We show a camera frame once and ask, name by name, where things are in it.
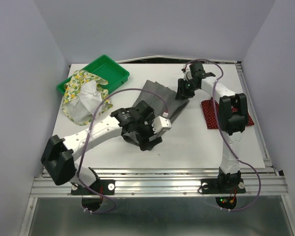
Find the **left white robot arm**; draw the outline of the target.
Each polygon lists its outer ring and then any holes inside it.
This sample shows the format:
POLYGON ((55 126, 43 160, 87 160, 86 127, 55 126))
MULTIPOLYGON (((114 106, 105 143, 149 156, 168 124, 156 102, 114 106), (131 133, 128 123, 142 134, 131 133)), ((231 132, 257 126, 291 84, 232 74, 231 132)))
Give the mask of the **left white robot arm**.
POLYGON ((151 150, 162 142, 159 134, 169 128, 167 113, 156 116, 154 109, 141 101, 135 107, 118 109, 71 136, 52 136, 47 141, 41 163, 57 186, 70 182, 90 194, 112 195, 111 183, 103 182, 92 168, 84 168, 76 161, 82 161, 85 153, 99 144, 128 133, 135 134, 140 150, 151 150))

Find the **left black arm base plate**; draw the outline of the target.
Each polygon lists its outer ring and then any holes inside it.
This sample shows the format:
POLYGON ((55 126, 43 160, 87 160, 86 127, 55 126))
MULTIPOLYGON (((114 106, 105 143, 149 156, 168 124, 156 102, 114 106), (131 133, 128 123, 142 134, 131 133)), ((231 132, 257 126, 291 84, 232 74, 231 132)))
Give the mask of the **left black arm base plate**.
MULTIPOLYGON (((97 180, 89 188, 102 195, 111 196, 115 194, 115 183, 114 179, 101 179, 97 180)), ((92 191, 78 184, 73 184, 71 186, 70 194, 73 196, 95 195, 92 191)))

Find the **red polka dot skirt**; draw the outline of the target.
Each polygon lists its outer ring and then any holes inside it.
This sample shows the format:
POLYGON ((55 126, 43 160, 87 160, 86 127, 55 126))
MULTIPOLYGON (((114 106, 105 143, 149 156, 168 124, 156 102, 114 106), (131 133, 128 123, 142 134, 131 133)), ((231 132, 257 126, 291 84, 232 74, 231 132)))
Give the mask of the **red polka dot skirt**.
MULTIPOLYGON (((216 111, 218 114, 219 111, 219 104, 215 102, 216 105, 216 111)), ((208 129, 218 129, 217 126, 217 121, 214 113, 214 108, 213 108, 213 99, 211 98, 210 100, 204 100, 201 102, 201 107, 203 110, 206 126, 208 129)), ((232 112, 237 112, 237 108, 232 106, 232 112)), ((246 126, 254 126, 255 123, 252 120, 251 116, 248 114, 248 124, 246 126)))

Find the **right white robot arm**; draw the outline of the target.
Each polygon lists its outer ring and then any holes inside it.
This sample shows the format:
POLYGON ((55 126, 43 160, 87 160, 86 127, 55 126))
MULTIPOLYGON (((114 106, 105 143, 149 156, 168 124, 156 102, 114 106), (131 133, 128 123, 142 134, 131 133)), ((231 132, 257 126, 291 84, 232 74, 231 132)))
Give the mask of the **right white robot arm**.
POLYGON ((239 157, 242 134, 249 122, 247 97, 235 93, 219 82, 213 73, 205 72, 199 60, 188 62, 182 69, 184 77, 178 80, 177 100, 194 97, 196 90, 202 90, 212 98, 213 111, 218 130, 223 139, 222 161, 216 178, 201 180, 201 194, 229 194, 237 190, 244 193, 239 157))

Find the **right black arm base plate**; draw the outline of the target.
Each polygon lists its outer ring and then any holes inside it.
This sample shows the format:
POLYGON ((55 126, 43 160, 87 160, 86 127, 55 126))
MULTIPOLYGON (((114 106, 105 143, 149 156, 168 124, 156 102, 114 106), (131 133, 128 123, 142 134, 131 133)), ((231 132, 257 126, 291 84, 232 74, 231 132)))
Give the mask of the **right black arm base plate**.
POLYGON ((240 188, 240 181, 220 182, 217 178, 204 178, 201 179, 201 185, 198 192, 204 195, 226 195, 231 193, 244 194, 246 193, 245 187, 240 188))

